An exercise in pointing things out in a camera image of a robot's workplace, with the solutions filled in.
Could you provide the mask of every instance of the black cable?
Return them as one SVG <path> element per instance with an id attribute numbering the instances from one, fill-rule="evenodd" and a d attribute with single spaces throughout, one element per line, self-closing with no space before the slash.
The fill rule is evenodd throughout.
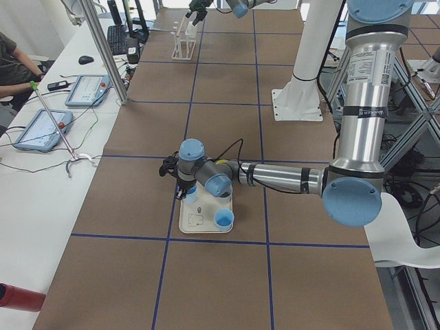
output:
<path id="1" fill-rule="evenodd" d="M 92 159 L 94 160 L 95 158 L 98 158 L 98 157 L 101 157 L 101 156 L 102 156 L 102 155 L 94 156 L 94 157 L 92 157 Z M 14 170 L 27 172 L 27 173 L 37 173 L 37 172 L 41 172 L 41 171 L 45 171 L 45 170 L 49 170 L 49 169 L 51 169 L 51 168 L 55 168 L 55 167 L 61 166 L 61 165 L 63 165 L 63 164 L 67 164 L 68 162 L 70 162 L 70 161 L 69 161 L 69 160 L 66 160 L 66 161 L 61 162 L 61 163 L 58 163 L 58 164 L 56 164 L 56 165 L 48 166 L 48 167 L 45 167 L 45 168 L 40 168 L 40 169 L 38 169 L 38 170 L 28 170 L 28 169 L 26 169 L 26 168 L 13 167 L 13 166 L 6 165 L 6 164 L 4 164 L 4 163 L 1 163 L 1 162 L 0 162 L 0 165 L 5 166 L 5 167 L 7 167 L 7 168 L 12 168 L 12 169 L 14 169 Z"/>
<path id="2" fill-rule="evenodd" d="M 432 205 L 429 209 L 424 210 L 424 211 L 422 212 L 422 214 L 424 215 L 425 213 L 431 211 L 431 210 L 432 210 L 433 208 L 435 208 L 437 205 L 440 205 L 440 204 L 436 203 L 436 204 Z M 412 220 L 412 219 L 414 219 L 414 218 L 417 218 L 418 216 L 419 216 L 419 215 L 416 214 L 416 215 L 413 215 L 412 217 L 407 218 L 406 220 Z"/>
<path id="3" fill-rule="evenodd" d="M 320 93 L 322 94 L 322 96 L 324 97 L 324 100 L 325 100 L 325 102 L 326 102 L 326 104 L 327 104 L 327 107 L 329 108 L 329 112 L 332 113 L 332 114 L 333 114 L 333 107 L 331 106 L 331 103 L 330 103 L 330 101 L 329 101 L 329 98 L 327 97 L 327 93 L 326 93 L 324 87 L 322 87 L 322 85 L 321 85 L 321 79 L 320 79 L 320 77 L 321 77 L 322 69 L 323 69 L 324 66 L 325 66 L 325 61 L 326 61 L 326 59 L 327 59 L 327 54 L 330 52 L 331 42 L 333 41 L 333 39 L 334 39 L 334 37 L 335 37 L 336 30 L 338 29 L 338 26 L 339 26 L 339 18 L 342 16 L 342 12 L 344 11 L 345 2 L 346 2 L 346 1 L 344 0 L 344 1 L 341 3 L 341 7 L 340 7 L 340 9 L 339 9 L 339 14 L 338 14 L 338 19 L 335 21 L 335 25 L 333 26 L 333 30 L 331 31 L 331 36 L 330 36 L 330 39 L 329 39 L 329 43 L 327 44 L 327 48 L 326 48 L 326 50 L 325 50 L 325 55 L 324 55 L 324 57 L 322 58 L 322 62 L 321 62 L 321 66 L 320 66 L 320 69 L 319 69 L 319 72 L 318 72 L 318 76 L 316 77 L 316 82 L 317 82 L 317 84 L 318 84 L 319 92 L 320 92 Z"/>
<path id="4" fill-rule="evenodd" d="M 384 181 L 384 185 L 386 185 L 387 183 L 388 183 L 388 180 L 385 180 Z M 416 186 L 422 187 L 423 189 L 426 189 L 427 191 L 431 191 L 431 188 L 429 188 L 429 187 L 427 187 L 427 186 L 425 186 L 423 184 L 420 184 L 419 182 L 415 182 L 415 181 L 395 181 L 394 180 L 394 175 L 393 175 L 393 185 L 396 184 L 396 183 L 398 183 L 398 184 L 402 184 L 402 183 L 405 183 L 405 184 L 415 184 Z M 437 200 L 437 203 L 440 204 L 440 197 L 438 197 L 437 195 L 433 195 L 433 196 Z"/>
<path id="5" fill-rule="evenodd" d="M 99 97 L 99 98 L 96 98 L 94 101 L 93 101 L 93 103 L 87 108 L 87 109 L 85 109 L 78 117 L 76 117 L 76 118 L 74 118 L 69 124 L 66 124 L 65 125 L 65 127 L 68 127 L 69 125 L 72 125 L 75 121 L 77 121 L 82 115 L 84 115 L 88 110 L 90 110 L 90 108 L 93 108 L 93 106 L 95 105 L 95 103 L 97 103 L 97 101 L 99 101 L 101 98 L 103 98 L 104 97 L 104 95 L 105 94 L 107 94 L 107 92 L 110 90 L 110 87 L 109 88 L 107 88 L 105 91 L 104 91 L 104 93 L 102 93 L 102 95 Z M 37 137 L 33 137 L 32 139 L 28 139 L 28 140 L 24 140 L 24 141 L 20 141 L 20 143 L 23 143 L 23 142 L 29 142 L 29 141 L 33 141 L 33 140 L 36 140 L 36 139 L 41 139 L 41 138 L 45 138 L 46 136 L 50 136 L 50 135 L 53 135 L 53 134 L 56 134 L 56 133 L 58 133 L 57 131 L 55 131 L 55 132 L 53 132 L 53 133 L 49 133 L 49 134 L 45 134 L 45 135 L 42 135 L 42 136 L 37 136 Z M 15 143 L 9 143 L 9 144 L 0 144 L 0 147 L 2 147 L 2 146 L 13 146 L 14 148 L 15 148 Z"/>
<path id="6" fill-rule="evenodd" d="M 402 90 L 403 88 L 407 87 L 411 83 L 411 78 L 412 78 L 411 71 L 410 71 L 410 68 L 408 67 L 408 63 L 406 63 L 406 59 L 405 59 L 405 55 L 404 55 L 404 51 L 403 51 L 402 47 L 399 48 L 399 52 L 400 52 L 400 56 L 401 56 L 401 61 L 404 63 L 406 74 L 408 75 L 408 81 L 405 82 L 401 87 L 396 89 L 394 91 L 395 93 Z"/>
<path id="7" fill-rule="evenodd" d="M 333 159 L 335 159 L 335 157 L 336 157 L 336 142 L 338 142 L 340 136 L 341 136 L 341 133 L 338 132 L 338 134 L 335 137 L 335 141 L 333 142 Z"/>
<path id="8" fill-rule="evenodd" d="M 237 144 L 237 143 L 239 143 L 239 142 L 241 142 L 242 144 L 244 143 L 244 140 L 241 138 L 241 139 L 238 139 L 237 141 L 235 141 L 234 143 L 232 143 L 231 145 L 229 145 L 229 147 L 228 148 L 226 148 L 226 150 L 224 151 L 224 152 L 222 152 L 219 156 L 217 156 L 217 157 L 215 157 L 212 161 L 215 163 L 216 161 L 218 161 L 220 158 L 222 158 L 223 157 L 223 155 L 225 154 L 225 153 L 227 153 L 235 144 Z"/>
<path id="9" fill-rule="evenodd" d="M 440 168 L 415 168 L 414 171 L 419 173 L 440 173 Z"/>
<path id="10" fill-rule="evenodd" d="M 426 226 L 425 228 L 420 229 L 418 235 L 420 236 L 420 234 L 422 232 L 425 232 L 426 230 L 431 229 L 432 227 L 435 227 L 439 223 L 440 223 L 440 217 L 435 222 L 431 223 L 430 225 Z"/>
<path id="11" fill-rule="evenodd" d="M 47 95 L 47 94 L 52 94 L 52 93 L 70 93 L 70 89 L 59 89 L 58 91 L 49 91 L 47 93 L 42 93 L 41 96 Z M 28 98 L 27 101 L 23 104 L 26 105 L 29 101 L 38 98 L 38 96 L 33 96 L 31 98 Z"/>
<path id="12" fill-rule="evenodd" d="M 417 245 L 420 245 L 420 236 L 419 236 L 420 229 L 419 229 L 419 226 L 420 226 L 421 216 L 422 216 L 423 211 L 425 210 L 425 207 L 428 204 L 428 202 L 429 202 L 431 197 L 432 197 L 432 194 L 428 194 L 428 196 L 424 199 L 423 204 L 420 207 L 419 214 L 417 215 L 417 218 L 416 218 L 416 221 L 415 221 L 415 236 L 414 236 L 414 238 L 416 240 Z"/>
<path id="13" fill-rule="evenodd" d="M 425 296 L 426 302 L 428 303 L 428 306 L 429 306 L 429 310 L 432 314 L 432 318 L 434 319 L 434 323 L 436 324 L 437 328 L 440 329 L 440 322 L 439 322 L 439 319 L 437 318 L 434 305 L 432 304 L 433 301 L 429 297 L 428 290 L 426 289 L 426 286 L 424 283 L 425 278 L 423 278 L 421 276 L 420 271 L 417 268 L 415 268 L 415 272 L 417 274 L 417 278 L 419 279 L 421 291 L 423 292 L 423 295 Z"/>
<path id="14" fill-rule="evenodd" d="M 439 93 L 439 89 L 440 89 L 440 84 L 439 86 L 437 86 L 437 90 L 435 91 L 434 100 L 437 98 L 437 93 Z"/>
<path id="15" fill-rule="evenodd" d="M 26 126 L 11 126 L 11 127 L 8 127 L 6 129 L 6 131 L 9 131 L 10 129 L 25 129 L 25 128 L 26 128 Z"/>
<path id="16" fill-rule="evenodd" d="M 434 243 L 435 245 L 440 245 L 439 242 L 433 241 L 432 239 L 429 239 L 429 238 L 426 237 L 426 236 L 420 235 L 420 237 L 423 238 L 424 240 L 428 241 L 428 242 Z"/>
<path id="17" fill-rule="evenodd" d="M 241 166 L 241 163 L 240 163 L 241 148 L 243 148 L 244 140 L 243 140 L 243 139 L 238 139 L 236 142 L 234 142 L 234 144 L 236 144 L 236 143 L 238 143 L 238 142 L 240 142 L 240 147 L 239 147 L 239 151 L 238 151 L 238 153 L 237 153 L 236 162 L 237 162 L 237 164 L 239 165 L 240 171 L 243 172 L 243 173 L 246 175 L 246 177 L 248 177 L 248 176 L 249 176 L 249 173 L 247 173 L 247 172 L 243 169 L 243 167 Z M 261 182 L 260 180 L 255 179 L 254 177 L 252 178 L 252 180 L 255 181 L 256 183 L 262 185 L 263 187 L 266 187 L 266 188 L 268 188 L 268 189 L 270 189 L 270 190 L 277 191 L 277 192 L 279 192 L 279 193 L 283 193 L 283 194 L 291 194 L 291 195 L 297 195 L 297 194 L 300 194 L 300 193 L 301 193 L 301 192 L 296 192 L 296 191 L 286 191 L 286 190 L 281 190 L 281 189 L 277 189 L 277 188 L 271 187 L 271 186 L 269 186 L 269 185 L 267 185 L 267 184 L 264 184 L 264 183 Z"/>
<path id="18" fill-rule="evenodd" d="M 214 7 L 215 7 L 215 10 L 216 10 L 217 12 L 220 12 L 220 13 L 222 13 L 222 14 L 230 14 L 230 13 L 232 12 L 232 10 L 230 10 L 229 12 L 222 12 L 220 9 L 217 8 L 217 6 L 215 5 L 215 3 L 214 3 Z"/>

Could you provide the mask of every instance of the person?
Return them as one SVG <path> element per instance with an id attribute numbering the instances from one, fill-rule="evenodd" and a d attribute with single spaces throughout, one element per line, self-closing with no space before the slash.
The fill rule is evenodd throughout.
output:
<path id="1" fill-rule="evenodd" d="M 30 82 L 43 79 L 44 73 L 17 48 L 17 44 L 0 32 L 0 98 L 13 96 L 12 108 L 20 110 L 32 94 Z"/>

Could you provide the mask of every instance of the red cylinder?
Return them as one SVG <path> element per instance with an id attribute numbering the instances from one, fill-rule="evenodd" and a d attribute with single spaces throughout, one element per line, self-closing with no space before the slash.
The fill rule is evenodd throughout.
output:
<path id="1" fill-rule="evenodd" d="M 40 311 L 45 298 L 45 294 L 0 283 L 0 307 Z"/>

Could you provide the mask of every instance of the blue tape line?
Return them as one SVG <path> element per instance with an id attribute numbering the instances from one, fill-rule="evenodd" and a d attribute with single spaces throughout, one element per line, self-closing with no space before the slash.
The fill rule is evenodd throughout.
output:
<path id="1" fill-rule="evenodd" d="M 415 35 L 415 33 L 413 33 L 413 35 L 414 35 L 414 37 L 417 39 L 417 41 L 419 41 L 420 46 L 423 47 L 423 49 L 425 50 L 425 52 L 427 53 L 427 55 L 430 56 L 428 50 L 426 50 L 425 46 L 423 45 L 423 43 L 421 43 L 420 39 Z"/>
<path id="2" fill-rule="evenodd" d="M 175 205 L 176 205 L 176 200 L 175 200 L 175 198 L 173 196 L 173 206 L 171 207 L 170 222 L 168 223 L 168 232 L 167 232 L 167 236 L 166 236 L 164 258 L 162 259 L 162 268 L 160 270 L 159 285 L 157 286 L 156 303 L 155 303 L 155 306 L 154 306 L 154 314 L 153 314 L 153 321 L 151 323 L 151 330 L 154 330 L 154 328 L 156 326 L 157 312 L 159 311 L 160 294 L 162 292 L 162 284 L 164 282 L 166 257 L 168 256 L 168 247 L 169 247 L 169 244 L 170 244 L 170 241 L 168 239 L 169 239 L 170 234 L 171 234 L 171 226 L 173 224 Z"/>
<path id="3" fill-rule="evenodd" d="M 82 234 L 78 232 L 72 232 L 70 236 L 73 237 L 88 237 L 91 239 L 130 239 L 140 241 L 166 241 L 165 237 L 149 237 L 149 236 L 124 236 L 124 235 L 100 235 L 100 234 Z"/>
<path id="4" fill-rule="evenodd" d="M 140 60 L 139 63 L 147 63 L 147 64 L 195 64 L 195 63 L 183 63 L 183 62 L 171 62 L 167 60 Z M 203 65 L 255 65 L 254 63 L 222 63 L 222 62 L 199 62 L 199 64 Z M 266 66 L 266 67 L 293 67 L 292 64 L 262 64 L 259 63 L 258 65 Z"/>
<path id="5" fill-rule="evenodd" d="M 255 70 L 256 70 L 256 93 L 258 104 L 260 104 L 260 84 L 259 84 L 259 60 L 258 49 L 256 46 L 256 28 L 255 28 L 255 12 L 252 11 L 252 23 L 254 26 L 254 46 L 255 46 Z M 260 149 L 261 159 L 264 163 L 264 144 L 263 144 L 263 119 L 261 115 L 261 106 L 258 106 L 258 124 L 260 129 Z M 263 201 L 264 201 L 264 217 L 266 227 L 266 255 L 267 255 L 267 281 L 269 288 L 269 313 L 270 313 L 270 329 L 275 330 L 275 317 L 274 317 L 274 296 L 272 289 L 272 263 L 270 261 L 270 237 L 269 237 L 269 217 L 267 211 L 267 196 L 266 188 L 263 188 Z"/>
<path id="6" fill-rule="evenodd" d="M 369 249 L 369 245 L 356 244 L 321 244 L 321 243 L 285 243 L 285 242 L 258 242 L 258 241 L 224 241 L 220 239 L 179 239 L 173 237 L 151 237 L 151 236 L 128 236 L 128 235 L 103 235 L 103 234 L 85 234 L 72 232 L 73 237 L 88 237 L 90 239 L 127 239 L 140 241 L 170 241 L 170 242 L 188 242 L 188 243 L 219 243 L 219 244 L 237 244 L 237 245 L 273 245 L 273 246 L 298 246 L 303 248 L 347 248 L 347 249 Z"/>
<path id="7" fill-rule="evenodd" d="M 254 106 L 257 107 L 261 105 L 262 107 L 271 107 L 271 104 L 256 104 L 256 103 L 227 103 L 227 102 L 170 102 L 170 101 L 139 101 L 139 100 L 131 100 L 134 103 L 147 103 L 147 104 L 163 104 L 163 105 L 234 105 L 234 106 Z"/>
<path id="8" fill-rule="evenodd" d="M 369 245 L 351 244 L 317 244 L 317 243 L 270 243 L 273 246 L 300 246 L 303 248 L 349 248 L 349 249 L 369 249 Z"/>
<path id="9" fill-rule="evenodd" d="M 143 159 L 152 159 L 152 160 L 164 160 L 168 156 L 149 156 L 149 155 L 110 155 L 104 154 L 102 157 L 107 158 L 143 158 Z M 310 160 L 285 160 L 285 159 L 240 159 L 242 162 L 260 162 L 260 163 L 288 163 L 288 164 L 328 164 L 329 162 L 318 162 L 318 161 L 310 161 Z"/>
<path id="10" fill-rule="evenodd" d="M 439 28 L 438 27 L 410 27 L 410 29 L 412 29 L 412 30 L 438 30 Z"/>
<path id="11" fill-rule="evenodd" d="M 144 156 L 144 155 L 102 155 L 102 157 L 107 158 L 144 158 L 147 160 L 164 160 L 168 156 Z"/>
<path id="12" fill-rule="evenodd" d="M 205 22 L 203 21 L 202 29 L 201 29 L 201 36 L 200 36 L 200 44 L 199 44 L 199 53 L 197 54 L 197 60 L 195 62 L 195 73 L 194 73 L 194 80 L 192 81 L 192 90 L 191 90 L 191 97 L 190 97 L 190 106 L 188 108 L 188 116 L 186 118 L 186 126 L 185 126 L 185 134 L 184 134 L 184 140 L 186 140 L 186 136 L 188 134 L 188 127 L 190 125 L 190 117 L 191 117 L 191 110 L 193 107 L 193 100 L 194 100 L 194 90 L 195 90 L 195 82 L 197 80 L 197 71 L 199 69 L 200 64 L 200 53 L 201 53 L 201 47 L 202 42 L 204 39 L 204 30 L 205 30 Z"/>
<path id="13" fill-rule="evenodd" d="M 154 32 L 162 32 L 162 33 L 170 33 L 170 32 L 175 32 L 175 30 L 151 30 L 151 33 Z M 228 32 L 228 31 L 224 31 L 224 32 L 217 32 L 217 31 L 204 31 L 203 33 L 205 34 L 254 34 L 253 32 Z M 289 33 L 289 32 L 257 32 L 256 34 L 279 34 L 279 35 L 286 35 L 286 36 L 300 36 L 302 35 L 302 33 Z"/>

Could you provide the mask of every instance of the white tray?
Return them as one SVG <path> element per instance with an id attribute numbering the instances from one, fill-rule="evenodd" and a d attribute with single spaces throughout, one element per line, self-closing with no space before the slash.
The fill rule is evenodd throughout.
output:
<path id="1" fill-rule="evenodd" d="M 214 223 L 214 213 L 228 208 L 232 211 L 232 198 L 229 203 L 220 204 L 205 188 L 197 182 L 197 200 L 192 204 L 180 203 L 179 229 L 185 234 L 221 234 L 230 232 L 234 226 L 222 232 Z"/>

